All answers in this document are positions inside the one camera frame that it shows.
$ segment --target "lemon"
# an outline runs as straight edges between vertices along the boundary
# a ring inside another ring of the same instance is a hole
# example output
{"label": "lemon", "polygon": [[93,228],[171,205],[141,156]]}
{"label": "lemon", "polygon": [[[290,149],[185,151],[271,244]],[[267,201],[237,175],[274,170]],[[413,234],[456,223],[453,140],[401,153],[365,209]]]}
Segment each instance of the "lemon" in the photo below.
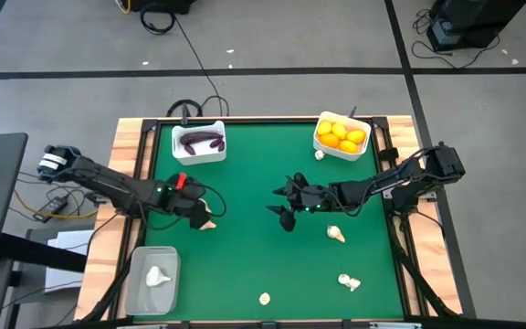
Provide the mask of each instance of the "lemon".
{"label": "lemon", "polygon": [[355,154],[358,153],[358,146],[351,141],[342,141],[338,148],[346,153]]}
{"label": "lemon", "polygon": [[324,146],[337,148],[339,142],[340,139],[333,133],[325,133],[324,135],[320,136],[320,143],[322,143]]}
{"label": "lemon", "polygon": [[363,131],[351,131],[346,135],[346,139],[348,141],[351,141],[357,144],[364,142],[365,137],[366,137],[366,133],[364,133]]}
{"label": "lemon", "polygon": [[332,131],[332,124],[329,122],[321,122],[318,126],[318,135],[324,135]]}
{"label": "lemon", "polygon": [[340,139],[346,138],[346,128],[342,123],[335,123],[332,125],[332,133]]}

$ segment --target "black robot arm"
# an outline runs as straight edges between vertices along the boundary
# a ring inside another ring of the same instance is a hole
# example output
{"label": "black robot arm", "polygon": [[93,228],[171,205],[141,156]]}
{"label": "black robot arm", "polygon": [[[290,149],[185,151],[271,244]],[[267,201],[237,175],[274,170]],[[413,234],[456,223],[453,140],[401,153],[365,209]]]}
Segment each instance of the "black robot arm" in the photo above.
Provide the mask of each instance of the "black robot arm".
{"label": "black robot arm", "polygon": [[[426,167],[419,160],[426,158]],[[412,154],[400,165],[363,181],[329,183],[328,186],[310,185],[303,174],[296,173],[288,183],[273,193],[286,196],[289,208],[268,206],[279,215],[279,223],[287,230],[295,227],[295,212],[343,212],[354,217],[370,196],[391,191],[393,211],[411,213],[425,193],[445,184],[455,183],[465,174],[456,149],[445,146],[427,147]]]}
{"label": "black robot arm", "polygon": [[75,182],[107,197],[113,206],[132,218],[153,210],[190,219],[191,228],[201,228],[212,214],[200,199],[205,186],[185,174],[172,175],[166,181],[138,180],[109,169],[80,154],[72,146],[47,146],[37,166],[41,180]]}

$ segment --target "white bowl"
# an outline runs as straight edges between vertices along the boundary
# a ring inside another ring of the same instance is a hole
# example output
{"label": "white bowl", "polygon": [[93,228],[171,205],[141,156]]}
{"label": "white bowl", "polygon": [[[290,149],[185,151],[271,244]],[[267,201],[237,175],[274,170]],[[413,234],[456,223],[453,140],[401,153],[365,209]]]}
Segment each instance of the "white bowl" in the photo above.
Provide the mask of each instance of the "white bowl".
{"label": "white bowl", "polygon": [[[332,124],[341,123],[344,125],[347,132],[350,132],[353,130],[363,131],[365,134],[365,137],[364,137],[364,142],[361,145],[359,145],[359,152],[355,154],[349,154],[339,149],[333,149],[331,147],[324,146],[323,144],[321,144],[317,137],[318,127],[320,126],[320,122],[324,122],[324,121],[330,122]],[[316,124],[316,129],[314,130],[314,135],[313,135],[314,149],[321,150],[322,152],[326,154],[333,155],[333,156],[339,157],[344,160],[356,161],[359,157],[361,157],[361,155],[363,155],[366,152],[366,147],[369,144],[369,138],[371,138],[371,125],[370,124],[356,120],[356,119],[351,119],[349,117],[346,117],[340,114],[324,111],[320,114],[320,118],[318,118],[318,123]]]}
{"label": "white bowl", "polygon": [[[187,133],[196,132],[212,132],[222,134],[223,142],[225,142],[225,149],[222,152],[218,152],[217,147],[210,147],[210,143],[213,140],[208,140],[199,143],[193,143],[192,147],[196,151],[196,155],[189,154],[184,149],[184,146],[180,143],[180,138]],[[172,129],[172,155],[182,165],[198,165],[223,161],[226,159],[226,149],[228,149],[228,143],[226,142],[225,124],[221,121],[217,121],[214,124],[207,126],[199,126],[193,128],[175,126]]]}

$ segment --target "gray floor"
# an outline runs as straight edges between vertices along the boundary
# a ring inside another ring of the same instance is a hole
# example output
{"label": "gray floor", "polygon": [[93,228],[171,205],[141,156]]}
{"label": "gray floor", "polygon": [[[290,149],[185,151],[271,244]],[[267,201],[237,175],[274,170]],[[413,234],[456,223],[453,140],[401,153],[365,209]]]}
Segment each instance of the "gray floor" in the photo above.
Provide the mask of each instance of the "gray floor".
{"label": "gray floor", "polygon": [[[432,2],[394,0],[408,51],[418,39],[415,12]],[[181,22],[210,69],[400,67],[383,0],[200,0]],[[475,67],[509,68],[513,58],[526,67],[526,6],[500,36]],[[451,60],[459,65],[474,53]],[[443,67],[409,58],[413,67]],[[0,72],[196,68],[179,30],[149,35],[112,0],[7,0],[0,14]],[[403,76],[213,81],[233,115],[347,113],[354,105],[359,113],[413,114]],[[447,194],[478,316],[526,321],[526,75],[417,76],[416,84],[432,139],[456,146],[467,169]],[[202,77],[0,80],[0,133],[29,134],[28,172],[48,143],[75,145],[105,164],[118,118],[163,115],[174,101],[210,94]],[[43,186],[19,188],[28,203],[43,202]],[[38,226],[10,213],[5,231]],[[56,323],[75,296],[23,307],[17,327]]]}

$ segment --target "green felt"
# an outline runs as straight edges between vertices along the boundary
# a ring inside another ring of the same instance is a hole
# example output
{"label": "green felt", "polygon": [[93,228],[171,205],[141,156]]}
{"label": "green felt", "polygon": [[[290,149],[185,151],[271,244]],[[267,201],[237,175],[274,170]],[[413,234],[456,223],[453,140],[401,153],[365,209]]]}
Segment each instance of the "green felt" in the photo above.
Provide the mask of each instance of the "green felt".
{"label": "green felt", "polygon": [[[299,213],[293,232],[266,205],[285,205],[271,191],[286,175],[302,172],[311,184],[361,180],[376,173],[371,145],[356,162],[314,158],[314,124],[228,124],[226,160],[182,166],[172,157],[171,127],[164,126],[155,179],[186,172],[225,198],[228,211],[218,228],[190,229],[187,221],[166,231],[148,230],[147,246],[173,246],[181,258],[177,306],[164,316],[136,321],[240,321],[401,318],[382,200],[371,198],[357,218],[338,213]],[[205,196],[212,211],[222,206]],[[173,218],[152,213],[163,225]],[[346,243],[329,239],[328,225],[341,228]],[[346,273],[362,282],[355,292],[337,282]],[[259,295],[271,302],[261,306]]]}

